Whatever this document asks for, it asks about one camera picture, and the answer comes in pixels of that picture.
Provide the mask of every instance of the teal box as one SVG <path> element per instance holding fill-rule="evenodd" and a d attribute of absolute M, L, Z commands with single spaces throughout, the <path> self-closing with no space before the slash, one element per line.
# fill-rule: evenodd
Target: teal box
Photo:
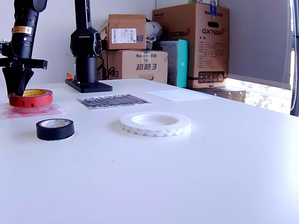
<path fill-rule="evenodd" d="M 188 41 L 163 40 L 155 43 L 156 49 L 168 52 L 168 85 L 187 87 Z"/>

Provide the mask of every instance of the black tape roll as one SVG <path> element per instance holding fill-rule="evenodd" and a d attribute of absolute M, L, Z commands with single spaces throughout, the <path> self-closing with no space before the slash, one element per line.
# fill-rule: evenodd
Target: black tape roll
<path fill-rule="evenodd" d="M 75 133 L 74 122 L 68 119 L 48 119 L 36 124 L 37 137 L 41 140 L 56 141 L 67 139 Z"/>

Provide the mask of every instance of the orange object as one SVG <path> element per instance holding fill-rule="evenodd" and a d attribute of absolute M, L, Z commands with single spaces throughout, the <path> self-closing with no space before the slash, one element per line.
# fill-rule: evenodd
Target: orange object
<path fill-rule="evenodd" d="M 22 97 L 9 94 L 9 104 L 16 107 L 38 107 L 53 102 L 53 92 L 50 90 L 25 90 Z"/>
<path fill-rule="evenodd" d="M 71 73 L 70 73 L 70 72 L 68 72 L 68 73 L 66 74 L 66 79 L 67 79 L 67 80 L 71 80 L 71 81 L 74 80 L 74 78 L 71 76 Z"/>

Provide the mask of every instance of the yellow label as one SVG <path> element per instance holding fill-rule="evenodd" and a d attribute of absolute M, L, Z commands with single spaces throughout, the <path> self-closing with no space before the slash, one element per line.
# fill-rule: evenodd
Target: yellow label
<path fill-rule="evenodd" d="M 14 27 L 13 34 L 16 33 L 23 33 L 23 34 L 31 34 L 32 28 L 31 27 Z"/>
<path fill-rule="evenodd" d="M 24 97 L 36 97 L 36 96 L 42 96 L 47 94 L 47 91 L 45 90 L 25 90 L 23 96 Z"/>

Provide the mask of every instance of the orange warning label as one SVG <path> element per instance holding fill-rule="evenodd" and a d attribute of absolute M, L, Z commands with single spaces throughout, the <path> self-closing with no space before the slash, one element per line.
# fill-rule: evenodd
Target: orange warning label
<path fill-rule="evenodd" d="M 31 27 L 14 27 L 13 34 L 16 33 L 23 33 L 23 34 L 31 34 L 32 28 Z"/>

